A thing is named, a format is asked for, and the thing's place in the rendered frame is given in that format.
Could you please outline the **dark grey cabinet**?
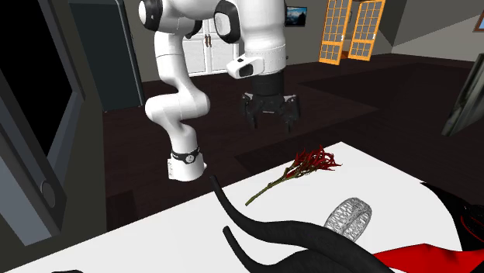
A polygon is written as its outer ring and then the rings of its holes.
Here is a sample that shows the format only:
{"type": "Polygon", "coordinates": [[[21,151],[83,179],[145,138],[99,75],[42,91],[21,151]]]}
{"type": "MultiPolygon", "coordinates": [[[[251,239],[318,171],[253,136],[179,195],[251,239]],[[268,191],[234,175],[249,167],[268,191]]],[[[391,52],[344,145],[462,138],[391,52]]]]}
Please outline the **dark grey cabinet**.
{"type": "Polygon", "coordinates": [[[68,0],[102,109],[140,107],[145,97],[123,0],[68,0]]]}

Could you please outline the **red flower with green stem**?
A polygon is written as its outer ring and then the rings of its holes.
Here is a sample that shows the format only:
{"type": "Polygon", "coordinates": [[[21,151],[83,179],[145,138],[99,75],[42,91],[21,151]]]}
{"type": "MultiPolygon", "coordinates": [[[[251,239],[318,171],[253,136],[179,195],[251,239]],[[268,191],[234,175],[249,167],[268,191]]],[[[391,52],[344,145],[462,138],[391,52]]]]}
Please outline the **red flower with green stem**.
{"type": "Polygon", "coordinates": [[[267,183],[262,190],[245,202],[245,206],[249,206],[256,198],[264,194],[267,190],[284,181],[300,178],[319,170],[332,171],[334,167],[340,166],[341,164],[338,164],[335,161],[334,154],[326,152],[322,146],[319,146],[318,149],[310,152],[303,150],[303,152],[296,155],[294,161],[290,166],[285,168],[283,174],[278,179],[267,183]]]}

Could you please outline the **black and red object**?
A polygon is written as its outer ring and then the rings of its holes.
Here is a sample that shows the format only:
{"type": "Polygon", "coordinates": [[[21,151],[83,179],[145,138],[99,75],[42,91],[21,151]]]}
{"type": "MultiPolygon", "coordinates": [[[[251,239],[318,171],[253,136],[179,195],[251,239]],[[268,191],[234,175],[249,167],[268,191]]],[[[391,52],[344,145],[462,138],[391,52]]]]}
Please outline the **black and red object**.
{"type": "Polygon", "coordinates": [[[473,205],[428,183],[447,219],[426,219],[411,233],[419,242],[374,254],[384,265],[403,273],[484,273],[484,206],[473,205]]]}

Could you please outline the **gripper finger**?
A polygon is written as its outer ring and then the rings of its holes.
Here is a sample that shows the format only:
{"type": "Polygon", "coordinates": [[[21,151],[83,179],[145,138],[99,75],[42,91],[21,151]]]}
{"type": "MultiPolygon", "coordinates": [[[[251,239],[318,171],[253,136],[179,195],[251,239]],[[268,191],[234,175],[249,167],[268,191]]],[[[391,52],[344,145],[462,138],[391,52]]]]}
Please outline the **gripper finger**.
{"type": "Polygon", "coordinates": [[[299,97],[297,95],[289,95],[285,96],[284,100],[282,104],[282,119],[285,122],[286,132],[290,133],[294,122],[298,121],[300,117],[299,97]]]}
{"type": "Polygon", "coordinates": [[[244,93],[241,97],[241,107],[242,115],[246,118],[247,122],[252,129],[257,128],[256,122],[256,112],[258,110],[257,104],[254,102],[252,94],[244,93]]]}

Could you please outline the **black curved horned figure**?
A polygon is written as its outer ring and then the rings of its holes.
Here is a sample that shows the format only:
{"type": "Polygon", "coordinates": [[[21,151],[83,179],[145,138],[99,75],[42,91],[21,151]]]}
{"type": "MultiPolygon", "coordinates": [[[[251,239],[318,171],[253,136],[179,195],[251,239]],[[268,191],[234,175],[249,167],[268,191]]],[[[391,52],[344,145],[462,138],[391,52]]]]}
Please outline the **black curved horned figure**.
{"type": "Polygon", "coordinates": [[[275,264],[261,264],[246,254],[225,226],[227,243],[250,273],[394,273],[373,254],[326,227],[294,220],[260,222],[248,218],[231,204],[216,176],[209,179],[220,205],[245,233],[264,242],[302,248],[275,264]]]}

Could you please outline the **white double door cabinet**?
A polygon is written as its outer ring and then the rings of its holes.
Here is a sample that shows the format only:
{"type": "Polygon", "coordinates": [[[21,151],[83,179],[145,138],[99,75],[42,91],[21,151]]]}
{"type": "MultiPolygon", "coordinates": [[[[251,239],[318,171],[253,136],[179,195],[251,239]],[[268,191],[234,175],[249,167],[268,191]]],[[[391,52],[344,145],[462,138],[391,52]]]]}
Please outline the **white double door cabinet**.
{"type": "Polygon", "coordinates": [[[200,31],[184,37],[182,45],[190,77],[226,73],[226,65],[239,56],[239,44],[219,38],[213,19],[204,20],[200,31]]]}

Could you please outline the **large dark screen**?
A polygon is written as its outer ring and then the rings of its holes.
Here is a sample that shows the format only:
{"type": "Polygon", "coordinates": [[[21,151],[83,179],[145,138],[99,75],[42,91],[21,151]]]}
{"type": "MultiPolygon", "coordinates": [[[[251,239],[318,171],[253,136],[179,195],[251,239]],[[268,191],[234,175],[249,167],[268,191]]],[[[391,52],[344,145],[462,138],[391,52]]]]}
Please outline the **large dark screen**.
{"type": "Polygon", "coordinates": [[[0,0],[0,216],[28,246],[61,233],[85,93],[52,0],[0,0]]]}

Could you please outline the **grey leaning panel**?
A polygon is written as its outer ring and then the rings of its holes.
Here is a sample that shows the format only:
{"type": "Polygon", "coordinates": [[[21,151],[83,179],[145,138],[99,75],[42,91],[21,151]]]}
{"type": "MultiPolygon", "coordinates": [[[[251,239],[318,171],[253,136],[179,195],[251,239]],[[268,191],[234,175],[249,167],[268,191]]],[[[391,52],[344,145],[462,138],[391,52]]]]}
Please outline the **grey leaning panel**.
{"type": "Polygon", "coordinates": [[[443,136],[450,137],[484,116],[484,53],[480,53],[451,110],[443,136]]]}

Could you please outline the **dark framed wall picture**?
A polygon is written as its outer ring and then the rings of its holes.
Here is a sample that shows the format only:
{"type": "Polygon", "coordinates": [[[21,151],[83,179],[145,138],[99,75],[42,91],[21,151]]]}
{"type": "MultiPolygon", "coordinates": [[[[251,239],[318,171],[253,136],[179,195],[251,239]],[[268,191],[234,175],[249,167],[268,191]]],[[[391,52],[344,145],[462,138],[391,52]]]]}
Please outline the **dark framed wall picture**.
{"type": "Polygon", "coordinates": [[[304,27],[306,25],[307,7],[287,6],[285,9],[286,27],[304,27]]]}

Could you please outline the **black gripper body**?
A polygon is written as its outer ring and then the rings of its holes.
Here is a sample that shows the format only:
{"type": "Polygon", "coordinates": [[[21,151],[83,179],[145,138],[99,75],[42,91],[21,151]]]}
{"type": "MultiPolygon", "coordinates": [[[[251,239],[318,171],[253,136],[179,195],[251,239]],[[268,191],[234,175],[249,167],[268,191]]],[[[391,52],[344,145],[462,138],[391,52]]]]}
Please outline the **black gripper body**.
{"type": "Polygon", "coordinates": [[[285,101],[285,74],[284,71],[275,74],[258,75],[251,79],[251,92],[257,104],[257,112],[274,113],[282,115],[282,104],[285,101]]]}

